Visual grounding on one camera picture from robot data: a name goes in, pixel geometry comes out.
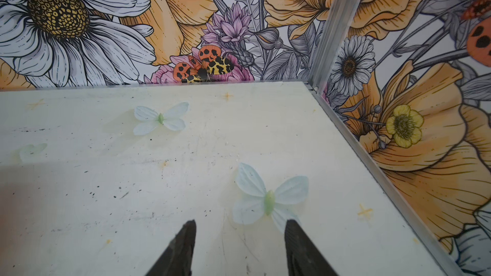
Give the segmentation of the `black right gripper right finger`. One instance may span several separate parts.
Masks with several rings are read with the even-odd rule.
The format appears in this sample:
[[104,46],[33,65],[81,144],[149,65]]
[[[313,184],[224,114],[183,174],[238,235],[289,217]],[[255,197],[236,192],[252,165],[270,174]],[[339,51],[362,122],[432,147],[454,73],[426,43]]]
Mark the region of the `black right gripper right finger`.
[[289,276],[338,276],[294,219],[287,220],[284,238]]

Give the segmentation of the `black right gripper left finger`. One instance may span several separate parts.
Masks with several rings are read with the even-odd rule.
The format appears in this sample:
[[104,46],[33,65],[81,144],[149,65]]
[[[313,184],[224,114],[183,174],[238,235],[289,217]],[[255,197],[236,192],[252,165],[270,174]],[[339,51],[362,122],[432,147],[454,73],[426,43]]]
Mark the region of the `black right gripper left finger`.
[[187,221],[146,276],[190,276],[196,243],[196,222]]

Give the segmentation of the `aluminium corner post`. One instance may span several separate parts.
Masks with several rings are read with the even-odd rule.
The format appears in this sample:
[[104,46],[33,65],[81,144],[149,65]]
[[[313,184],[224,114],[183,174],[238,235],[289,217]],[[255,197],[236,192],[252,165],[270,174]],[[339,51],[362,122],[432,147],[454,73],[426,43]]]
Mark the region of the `aluminium corner post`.
[[309,85],[317,95],[320,95],[327,85],[341,42],[348,33],[360,2],[361,0],[334,0],[333,2],[323,27],[309,78]]

